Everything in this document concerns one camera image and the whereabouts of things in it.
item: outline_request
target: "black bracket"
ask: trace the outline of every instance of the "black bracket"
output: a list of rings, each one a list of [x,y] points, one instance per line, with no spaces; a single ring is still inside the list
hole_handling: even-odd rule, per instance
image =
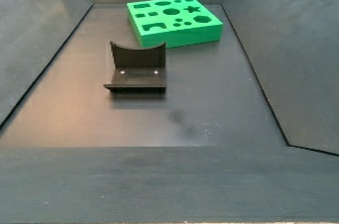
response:
[[[148,49],[130,49],[110,42],[114,64],[110,84],[104,87],[117,89],[165,90],[165,43]]]

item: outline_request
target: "green shape sorter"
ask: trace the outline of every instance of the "green shape sorter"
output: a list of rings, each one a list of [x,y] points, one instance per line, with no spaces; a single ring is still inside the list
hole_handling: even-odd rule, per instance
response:
[[[166,48],[220,39],[222,22],[197,0],[149,0],[126,3],[138,44]]]

